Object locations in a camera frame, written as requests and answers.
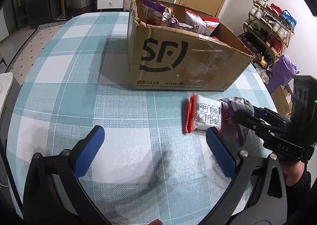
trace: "red shoe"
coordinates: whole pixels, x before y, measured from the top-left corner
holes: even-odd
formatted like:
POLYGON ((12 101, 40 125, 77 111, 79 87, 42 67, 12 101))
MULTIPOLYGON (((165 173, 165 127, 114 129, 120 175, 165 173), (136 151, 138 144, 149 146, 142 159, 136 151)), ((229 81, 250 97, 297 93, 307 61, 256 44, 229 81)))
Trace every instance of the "red shoe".
POLYGON ((274 45, 273 47, 271 48, 271 50, 275 53, 275 54, 278 54, 280 53, 280 51, 282 50, 282 43, 277 39, 275 38, 274 36, 272 36, 272 40, 274 40, 274 45))
POLYGON ((267 46, 272 47, 274 45, 275 40, 273 38, 272 35, 267 38, 267 41, 265 42, 267 46))
POLYGON ((282 13, 282 9, 280 9, 278 6, 271 4, 272 12, 274 12, 277 16, 280 16, 282 13))

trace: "screw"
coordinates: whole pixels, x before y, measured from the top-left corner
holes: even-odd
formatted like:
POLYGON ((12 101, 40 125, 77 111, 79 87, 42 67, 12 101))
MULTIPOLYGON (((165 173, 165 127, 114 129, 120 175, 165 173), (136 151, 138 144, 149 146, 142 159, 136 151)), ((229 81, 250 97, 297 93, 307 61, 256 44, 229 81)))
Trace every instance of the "screw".
POLYGON ((34 153, 33 158, 34 158, 34 159, 38 159, 40 156, 41 156, 40 153, 34 153))
POLYGON ((245 150, 242 150, 242 151, 240 152, 240 155, 241 155, 242 157, 248 157, 248 156, 249 156, 249 153, 248 153, 247 151, 245 151, 245 150))
POLYGON ((70 150, 66 149, 61 152, 63 156, 68 156, 70 154, 70 150))
POLYGON ((276 156, 276 154, 274 154, 274 153, 271 153, 271 154, 270 154, 270 157, 271 157, 272 160, 276 160, 276 159, 277 159, 277 156, 276 156))

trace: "plaid tablecloth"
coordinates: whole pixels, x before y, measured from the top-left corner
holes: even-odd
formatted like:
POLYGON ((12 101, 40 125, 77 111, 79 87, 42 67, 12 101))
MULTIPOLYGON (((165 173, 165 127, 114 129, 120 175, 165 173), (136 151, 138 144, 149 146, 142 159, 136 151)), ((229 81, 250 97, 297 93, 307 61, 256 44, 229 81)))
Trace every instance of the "plaid tablecloth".
MULTIPOLYGON (((15 104, 7 144, 20 197, 35 152, 58 155, 101 125, 105 141, 80 179, 101 212, 118 224, 157 218, 170 225, 197 224, 230 179, 208 149, 204 132, 182 133, 182 102, 191 91, 131 88, 127 23, 127 12, 75 17, 34 63, 15 104)), ((239 96, 275 108, 252 65, 227 91, 199 94, 215 100, 239 96)), ((246 146, 265 155, 261 147, 255 137, 246 146)))

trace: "cardboard box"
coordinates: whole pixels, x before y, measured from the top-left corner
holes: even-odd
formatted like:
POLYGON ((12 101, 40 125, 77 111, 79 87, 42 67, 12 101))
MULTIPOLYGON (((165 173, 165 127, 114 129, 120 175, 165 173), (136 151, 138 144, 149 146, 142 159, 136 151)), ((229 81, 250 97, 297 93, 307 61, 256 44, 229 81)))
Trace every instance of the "cardboard box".
POLYGON ((288 103, 286 97, 288 95, 287 90, 283 86, 279 86, 275 92, 271 94, 272 100, 275 104, 278 114, 288 115, 292 111, 292 102, 288 103))
MULTIPOLYGON (((186 23, 185 6, 160 3, 173 7, 177 19, 186 23)), ((144 21, 142 0, 132 0, 127 36, 130 77, 136 89, 224 91, 255 57, 222 23, 213 34, 219 42, 144 21)))

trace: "sf express logo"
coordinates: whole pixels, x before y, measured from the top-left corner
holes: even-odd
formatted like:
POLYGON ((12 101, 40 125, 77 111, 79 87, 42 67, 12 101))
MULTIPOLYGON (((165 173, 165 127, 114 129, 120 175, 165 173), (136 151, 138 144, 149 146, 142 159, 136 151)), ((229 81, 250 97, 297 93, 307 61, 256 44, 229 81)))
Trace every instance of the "sf express logo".
POLYGON ((186 41, 182 41, 181 45, 173 41, 162 41, 158 54, 156 54, 156 52, 150 47, 151 44, 158 46, 159 41, 153 38, 148 38, 144 41, 143 49, 147 51, 147 54, 145 57, 141 57, 142 61, 154 61, 157 55, 156 62, 161 63, 165 54, 167 56, 174 56, 173 58, 171 58, 173 60, 175 59, 175 55, 177 56, 177 58, 173 63, 165 67, 154 68, 141 64, 140 70, 144 70, 147 72, 166 72, 172 70, 172 68, 177 67, 180 62, 182 62, 188 50, 188 42, 186 41))

